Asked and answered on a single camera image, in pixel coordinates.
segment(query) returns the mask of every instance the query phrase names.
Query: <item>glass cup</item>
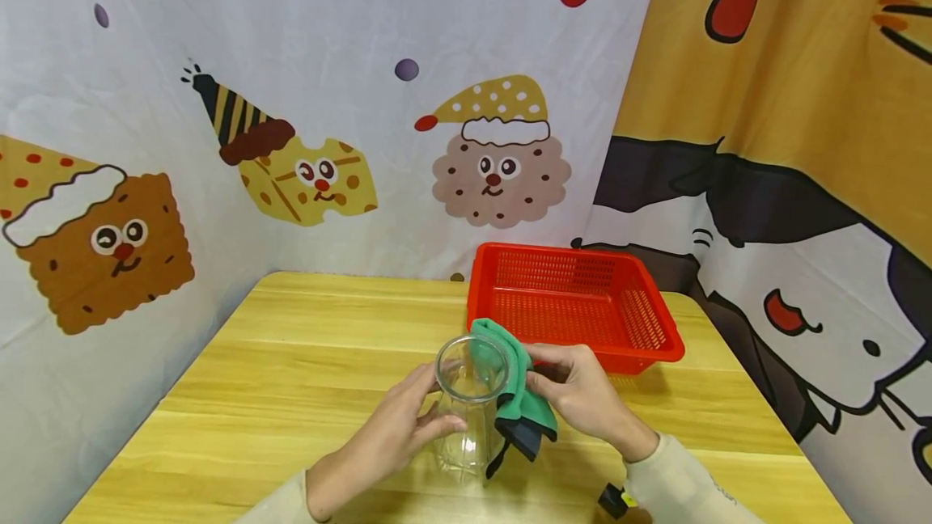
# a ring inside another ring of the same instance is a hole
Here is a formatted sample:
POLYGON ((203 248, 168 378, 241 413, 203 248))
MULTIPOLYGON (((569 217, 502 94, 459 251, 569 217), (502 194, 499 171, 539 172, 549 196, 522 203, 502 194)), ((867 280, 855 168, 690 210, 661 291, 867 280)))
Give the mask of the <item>glass cup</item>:
POLYGON ((467 334, 447 342, 437 354, 438 412, 466 421, 466 431, 437 439, 434 452, 442 471, 464 481, 484 477, 504 446, 495 429, 496 400, 511 372, 501 347, 485 336, 467 334))

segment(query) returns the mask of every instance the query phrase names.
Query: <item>cleaning cloth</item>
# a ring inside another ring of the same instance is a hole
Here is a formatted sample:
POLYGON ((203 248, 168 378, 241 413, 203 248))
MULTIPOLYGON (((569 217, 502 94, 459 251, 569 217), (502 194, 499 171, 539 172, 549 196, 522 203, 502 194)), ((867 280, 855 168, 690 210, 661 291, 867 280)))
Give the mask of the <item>cleaning cloth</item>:
MULTIPOLYGON (((557 440, 557 418, 544 397, 527 389, 527 371, 533 363, 521 342, 489 318, 473 320, 471 333, 493 341, 505 354, 510 371, 504 391, 498 396, 495 417, 495 428, 504 437, 505 445, 485 469, 485 477, 491 477, 502 466, 509 446, 514 445, 529 461, 537 459, 541 436, 557 440)), ((471 354, 476 358, 489 356, 487 349, 481 348, 473 348, 471 354)))

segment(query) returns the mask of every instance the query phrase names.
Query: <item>red basket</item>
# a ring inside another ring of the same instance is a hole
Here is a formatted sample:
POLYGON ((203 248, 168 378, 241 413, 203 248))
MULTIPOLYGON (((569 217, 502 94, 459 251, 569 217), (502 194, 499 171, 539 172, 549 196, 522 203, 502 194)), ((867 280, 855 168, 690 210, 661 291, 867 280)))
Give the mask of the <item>red basket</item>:
POLYGON ((468 324, 491 318, 522 342, 588 344, 606 372, 676 362, 685 347, 640 260, 625 253, 483 243, 468 324))

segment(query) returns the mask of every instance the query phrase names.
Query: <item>beige sleeve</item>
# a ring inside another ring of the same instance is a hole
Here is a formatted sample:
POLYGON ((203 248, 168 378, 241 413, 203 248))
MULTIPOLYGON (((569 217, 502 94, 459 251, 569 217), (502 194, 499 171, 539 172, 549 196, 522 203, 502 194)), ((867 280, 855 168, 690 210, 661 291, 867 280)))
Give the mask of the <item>beige sleeve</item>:
POLYGON ((654 455, 642 462, 625 462, 625 467, 625 491, 650 513, 654 524, 762 524, 666 434, 661 434, 654 455))
POLYGON ((305 476, 302 469, 292 479, 266 496, 235 524, 315 524, 307 511, 305 476))

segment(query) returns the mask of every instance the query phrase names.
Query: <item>fabric backdrop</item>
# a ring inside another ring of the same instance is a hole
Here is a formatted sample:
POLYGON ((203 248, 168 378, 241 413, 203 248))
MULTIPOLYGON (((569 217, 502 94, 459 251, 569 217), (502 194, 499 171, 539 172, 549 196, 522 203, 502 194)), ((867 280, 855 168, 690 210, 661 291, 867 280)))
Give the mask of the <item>fabric backdrop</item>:
POLYGON ((0 520, 61 519, 264 273, 580 236, 648 2, 4 0, 0 520))
POLYGON ((857 523, 932 513, 930 49, 932 0, 651 0, 573 243, 694 297, 857 523))

